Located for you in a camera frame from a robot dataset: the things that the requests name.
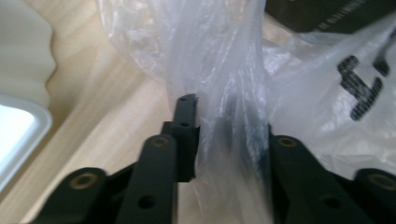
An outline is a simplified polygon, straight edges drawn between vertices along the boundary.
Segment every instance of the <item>black box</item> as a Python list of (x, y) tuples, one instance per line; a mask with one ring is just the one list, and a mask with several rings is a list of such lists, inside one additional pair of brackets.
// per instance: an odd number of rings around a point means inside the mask
[(267, 0), (265, 11), (297, 33), (351, 34), (396, 9), (396, 0)]

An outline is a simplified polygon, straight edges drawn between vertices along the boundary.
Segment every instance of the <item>white plastic container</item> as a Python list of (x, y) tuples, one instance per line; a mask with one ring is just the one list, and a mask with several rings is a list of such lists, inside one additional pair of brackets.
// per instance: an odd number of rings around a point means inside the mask
[(21, 0), (0, 1), (0, 191), (51, 125), (52, 30)]

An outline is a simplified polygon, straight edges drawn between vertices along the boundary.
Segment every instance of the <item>black mechanical part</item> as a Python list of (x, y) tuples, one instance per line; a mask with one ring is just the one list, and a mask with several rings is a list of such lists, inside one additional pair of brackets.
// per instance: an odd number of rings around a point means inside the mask
[[(196, 103), (193, 94), (179, 98), (174, 121), (130, 166), (110, 176), (97, 168), (67, 176), (31, 224), (176, 223), (177, 182), (195, 177)], [(270, 134), (269, 148), (276, 224), (396, 223), (394, 175), (364, 169), (344, 179), (289, 136)]]
[(270, 153), (276, 224), (396, 223), (396, 176), (364, 169), (349, 181), (289, 136), (272, 135)]
[(195, 177), (196, 103), (194, 94), (180, 97), (174, 121), (146, 141), (132, 165), (110, 176), (98, 168), (67, 176), (31, 224), (176, 223), (177, 182)]

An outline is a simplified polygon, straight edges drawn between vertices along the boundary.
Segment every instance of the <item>wooden surface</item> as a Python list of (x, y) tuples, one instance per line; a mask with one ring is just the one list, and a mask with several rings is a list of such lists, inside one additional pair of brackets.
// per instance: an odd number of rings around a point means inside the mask
[[(49, 79), (53, 126), (0, 196), (0, 223), (32, 220), (69, 173), (109, 174), (134, 162), (143, 141), (171, 120), (164, 86), (108, 42), (94, 0), (27, 0), (53, 28), (57, 63)], [(192, 184), (179, 187), (179, 223), (236, 223), (223, 209), (203, 217)]]

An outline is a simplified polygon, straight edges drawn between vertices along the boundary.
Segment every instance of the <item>plastic bag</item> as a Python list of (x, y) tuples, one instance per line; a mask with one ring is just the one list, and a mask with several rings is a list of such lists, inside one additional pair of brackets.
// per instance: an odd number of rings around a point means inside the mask
[(354, 35), (263, 48), (274, 134), (301, 139), (330, 171), (396, 175), (396, 13)]
[(98, 3), (110, 41), (166, 83), (171, 104), (198, 95), (195, 186), (204, 212), (227, 203), (241, 223), (270, 223), (264, 1)]

